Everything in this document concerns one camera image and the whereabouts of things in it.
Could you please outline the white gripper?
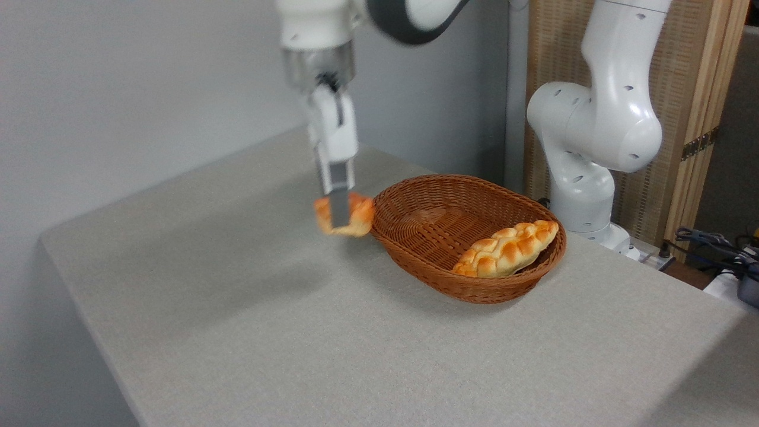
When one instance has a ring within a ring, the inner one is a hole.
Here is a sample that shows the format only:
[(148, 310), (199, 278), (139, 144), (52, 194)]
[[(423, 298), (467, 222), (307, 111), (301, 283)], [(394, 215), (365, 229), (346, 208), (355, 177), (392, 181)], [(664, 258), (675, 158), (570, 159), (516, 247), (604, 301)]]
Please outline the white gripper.
[[(346, 227), (350, 222), (349, 192), (355, 184), (351, 159), (358, 153), (353, 100), (345, 90), (334, 91), (320, 84), (306, 96), (305, 111), (320, 189), (330, 199), (331, 227)], [(329, 165), (330, 187), (324, 165)]]

